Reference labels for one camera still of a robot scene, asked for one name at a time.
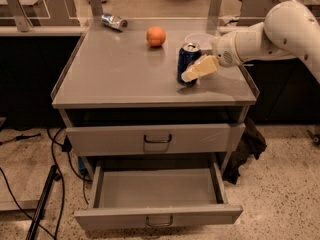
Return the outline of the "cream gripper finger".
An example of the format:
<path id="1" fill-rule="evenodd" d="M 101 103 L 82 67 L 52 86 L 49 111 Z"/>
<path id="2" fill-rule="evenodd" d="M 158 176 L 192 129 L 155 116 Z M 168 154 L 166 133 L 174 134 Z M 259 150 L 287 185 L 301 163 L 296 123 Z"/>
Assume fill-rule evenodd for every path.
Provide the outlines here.
<path id="1" fill-rule="evenodd" d="M 181 74 L 181 78 L 184 82 L 191 82 L 213 73 L 218 67 L 219 62 L 214 55 L 203 55 L 187 66 L 187 69 Z"/>

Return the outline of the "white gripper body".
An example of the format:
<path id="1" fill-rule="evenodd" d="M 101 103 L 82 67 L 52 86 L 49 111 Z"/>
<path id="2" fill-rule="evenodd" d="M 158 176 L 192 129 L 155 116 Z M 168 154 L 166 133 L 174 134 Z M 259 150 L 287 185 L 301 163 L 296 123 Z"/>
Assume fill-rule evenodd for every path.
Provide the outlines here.
<path id="1" fill-rule="evenodd" d="M 236 49 L 236 32 L 214 36 L 211 40 L 212 54 L 222 67 L 233 67 L 243 64 Z"/>

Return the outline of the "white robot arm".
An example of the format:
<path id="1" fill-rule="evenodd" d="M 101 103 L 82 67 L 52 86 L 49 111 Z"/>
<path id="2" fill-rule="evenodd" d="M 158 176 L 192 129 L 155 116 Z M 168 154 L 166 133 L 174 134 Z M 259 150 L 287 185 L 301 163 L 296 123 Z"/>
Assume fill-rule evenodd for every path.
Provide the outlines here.
<path id="1" fill-rule="evenodd" d="M 203 55 L 182 73 L 184 82 L 253 60 L 298 58 L 320 82 L 320 25 L 303 4 L 285 1 L 263 22 L 211 39 L 212 54 Z"/>

